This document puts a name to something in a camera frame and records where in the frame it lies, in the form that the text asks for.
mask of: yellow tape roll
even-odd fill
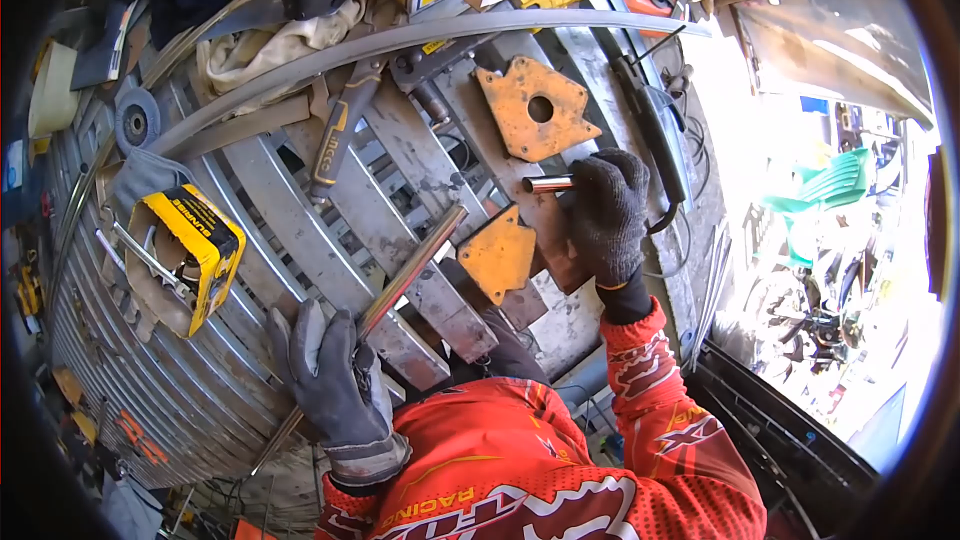
[[[30,138],[60,131],[73,122],[80,99],[78,91],[70,91],[76,62],[76,50],[56,42],[50,43],[43,55],[30,97],[30,114],[27,115]]]

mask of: black work glove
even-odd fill
[[[343,486],[369,486],[400,473],[410,459],[406,437],[394,431],[394,409],[380,359],[357,341],[349,310],[329,323],[320,303],[300,304],[296,325],[270,310],[267,332],[283,384],[320,433],[330,476]]]
[[[577,184],[570,222],[577,255],[597,286],[622,287],[643,262],[650,171],[640,157],[604,148],[572,162],[570,174]]]

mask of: white cloth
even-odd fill
[[[342,41],[363,19],[366,0],[346,0],[335,13],[306,21],[289,21],[248,29],[197,44],[197,69],[204,90],[223,95],[284,63]],[[276,102],[300,86],[277,88],[240,107],[237,115]]]

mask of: red racing jersey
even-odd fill
[[[763,537],[757,484],[714,416],[687,396],[654,299],[601,322],[626,469],[598,467],[556,392],[486,378],[393,418],[413,454],[388,489],[354,498],[323,477],[317,540],[671,540]]]

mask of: grinding disc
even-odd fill
[[[161,109],[149,90],[133,88],[120,96],[113,133],[125,155],[130,154],[131,147],[146,149],[160,137]]]

